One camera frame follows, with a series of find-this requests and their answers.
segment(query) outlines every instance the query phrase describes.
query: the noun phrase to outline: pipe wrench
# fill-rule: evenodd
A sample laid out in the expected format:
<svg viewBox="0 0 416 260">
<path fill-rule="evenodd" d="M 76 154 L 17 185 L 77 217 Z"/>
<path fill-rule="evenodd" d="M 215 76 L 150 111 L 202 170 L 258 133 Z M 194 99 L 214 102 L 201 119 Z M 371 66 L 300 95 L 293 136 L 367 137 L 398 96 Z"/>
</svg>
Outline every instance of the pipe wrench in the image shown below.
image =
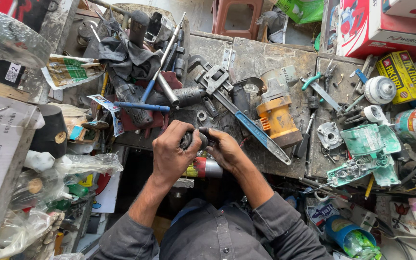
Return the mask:
<svg viewBox="0 0 416 260">
<path fill-rule="evenodd" d="M 263 132 L 251 119 L 249 119 L 242 111 L 240 111 L 221 91 L 224 88 L 228 92 L 232 92 L 234 86 L 228 81 L 229 74 L 220 65 L 211 65 L 205 58 L 200 55 L 192 56 L 188 61 L 187 72 L 190 73 L 197 66 L 202 66 L 202 70 L 195 82 L 201 84 L 206 89 L 209 96 L 215 97 L 230 113 L 232 113 L 240 123 L 275 157 L 283 163 L 290 165 L 290 158 L 266 133 Z"/>
</svg>

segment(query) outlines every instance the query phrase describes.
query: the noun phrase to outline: hand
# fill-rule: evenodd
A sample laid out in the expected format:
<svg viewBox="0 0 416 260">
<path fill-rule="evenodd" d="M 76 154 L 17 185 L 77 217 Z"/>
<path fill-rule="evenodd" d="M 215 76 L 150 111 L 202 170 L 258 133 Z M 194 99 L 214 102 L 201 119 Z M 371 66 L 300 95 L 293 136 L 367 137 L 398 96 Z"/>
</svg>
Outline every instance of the hand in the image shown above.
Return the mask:
<svg viewBox="0 0 416 260">
<path fill-rule="evenodd" d="M 234 176 L 237 177 L 243 171 L 242 166 L 246 164 L 252 165 L 250 159 L 242 151 L 237 141 L 228 133 L 207 127 L 199 127 L 199 130 L 208 139 L 215 142 L 212 147 L 207 146 L 205 151 L 210 153 L 221 167 L 234 174 Z"/>
<path fill-rule="evenodd" d="M 187 131 L 193 131 L 192 143 L 186 150 L 182 150 L 179 145 Z M 201 144 L 199 130 L 195 130 L 194 126 L 179 120 L 171 122 L 166 131 L 152 142 L 151 177 L 157 186 L 170 189 L 195 159 Z"/>
</svg>

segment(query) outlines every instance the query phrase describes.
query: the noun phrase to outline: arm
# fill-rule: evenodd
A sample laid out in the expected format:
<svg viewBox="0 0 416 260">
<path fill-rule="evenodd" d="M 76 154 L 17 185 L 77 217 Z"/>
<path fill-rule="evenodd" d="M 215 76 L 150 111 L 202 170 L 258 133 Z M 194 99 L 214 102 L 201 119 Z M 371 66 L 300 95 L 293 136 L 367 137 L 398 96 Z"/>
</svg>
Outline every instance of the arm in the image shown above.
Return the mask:
<svg viewBox="0 0 416 260">
<path fill-rule="evenodd" d="M 263 175 L 227 133 L 207 128 L 200 132 L 216 141 L 207 151 L 238 180 L 248 202 L 254 209 L 253 223 L 281 259 L 333 259 L 300 214 L 278 193 L 274 193 Z"/>
<path fill-rule="evenodd" d="M 192 143 L 179 148 L 182 136 L 193 131 Z M 159 246 L 151 228 L 161 201 L 194 160 L 202 141 L 191 124 L 175 120 L 153 140 L 153 173 L 131 205 L 112 228 L 101 237 L 95 260 L 151 260 Z"/>
</svg>

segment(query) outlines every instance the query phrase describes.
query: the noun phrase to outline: dark gray shirt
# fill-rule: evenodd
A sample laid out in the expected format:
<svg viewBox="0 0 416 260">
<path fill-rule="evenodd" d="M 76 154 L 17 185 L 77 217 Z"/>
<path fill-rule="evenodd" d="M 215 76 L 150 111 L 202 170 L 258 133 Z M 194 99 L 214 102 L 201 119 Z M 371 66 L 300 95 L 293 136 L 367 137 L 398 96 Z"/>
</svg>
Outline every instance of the dark gray shirt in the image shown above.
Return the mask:
<svg viewBox="0 0 416 260">
<path fill-rule="evenodd" d="M 159 248 L 150 227 L 123 215 L 99 241 L 95 260 L 252 259 L 271 260 L 258 238 L 265 237 L 280 260 L 332 260 L 300 214 L 278 193 L 253 210 L 253 219 L 235 207 L 200 208 L 178 219 Z"/>
</svg>

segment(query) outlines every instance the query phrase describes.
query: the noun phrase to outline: man's left hand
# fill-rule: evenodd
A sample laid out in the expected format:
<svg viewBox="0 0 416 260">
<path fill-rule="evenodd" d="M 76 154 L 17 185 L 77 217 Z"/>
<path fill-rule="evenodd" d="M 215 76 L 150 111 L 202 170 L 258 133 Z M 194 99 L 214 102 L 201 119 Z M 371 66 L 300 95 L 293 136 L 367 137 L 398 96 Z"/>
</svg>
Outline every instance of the man's left hand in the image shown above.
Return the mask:
<svg viewBox="0 0 416 260">
<path fill-rule="evenodd" d="M 186 150 L 179 145 L 187 131 L 193 131 L 192 143 Z M 153 181 L 160 187 L 171 188 L 193 162 L 202 141 L 199 130 L 179 120 L 171 122 L 165 133 L 153 140 Z"/>
</svg>

